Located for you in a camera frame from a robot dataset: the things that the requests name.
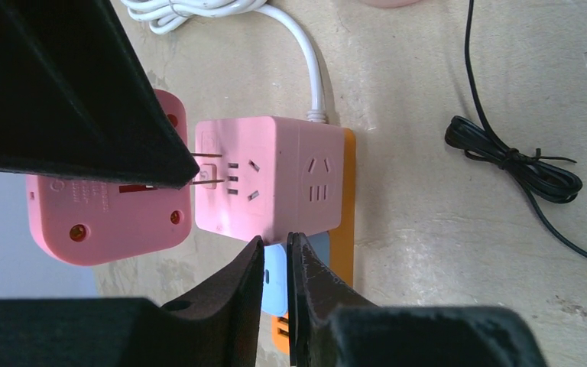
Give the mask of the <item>pink cube socket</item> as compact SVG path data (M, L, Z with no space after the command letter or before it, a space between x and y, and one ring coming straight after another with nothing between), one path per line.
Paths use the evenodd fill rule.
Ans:
M278 116L201 121L194 190L199 229L282 243L291 232L329 231L342 220L345 129Z

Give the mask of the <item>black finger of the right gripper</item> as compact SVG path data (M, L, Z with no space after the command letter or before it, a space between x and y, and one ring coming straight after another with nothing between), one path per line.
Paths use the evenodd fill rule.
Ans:
M0 1L0 171L181 188L199 166L109 1Z

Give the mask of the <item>pink round power socket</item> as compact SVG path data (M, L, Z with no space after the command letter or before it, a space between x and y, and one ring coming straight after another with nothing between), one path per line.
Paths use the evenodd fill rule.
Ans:
M375 8L400 8L417 3L419 0L361 0L362 3Z

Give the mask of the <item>light blue small block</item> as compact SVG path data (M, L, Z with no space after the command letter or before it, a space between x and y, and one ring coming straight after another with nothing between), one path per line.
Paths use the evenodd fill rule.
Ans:
M308 237L314 251L324 265L329 265L329 233L321 232ZM272 316L283 317L288 311L287 253L284 243L264 248L264 285L261 310Z

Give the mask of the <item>orange power strip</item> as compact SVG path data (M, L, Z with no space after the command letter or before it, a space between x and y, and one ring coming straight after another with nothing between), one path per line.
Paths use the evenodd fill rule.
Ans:
M348 128L343 132L341 223L319 235L296 234L295 244L287 246L287 254L293 256L287 262L293 314L273 317L272 328L274 344L287 352L292 365L305 365L305 358L315 353L321 343L313 338L336 308L365 302L353 289L356 137Z

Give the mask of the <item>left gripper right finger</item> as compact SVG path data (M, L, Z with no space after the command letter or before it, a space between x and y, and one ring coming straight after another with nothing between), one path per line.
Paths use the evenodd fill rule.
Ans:
M378 306L287 238L293 366L544 366L527 323L491 306Z

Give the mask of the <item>pink square plug adapter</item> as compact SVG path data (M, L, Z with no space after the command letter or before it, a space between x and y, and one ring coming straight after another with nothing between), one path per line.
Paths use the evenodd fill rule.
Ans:
M192 229L190 188L27 175L29 229L50 257L93 266L179 245Z

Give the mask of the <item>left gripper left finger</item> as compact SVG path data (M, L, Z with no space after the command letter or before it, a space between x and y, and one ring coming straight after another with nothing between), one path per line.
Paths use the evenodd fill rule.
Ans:
M162 306L141 297L0 299L0 366L253 366L264 243Z

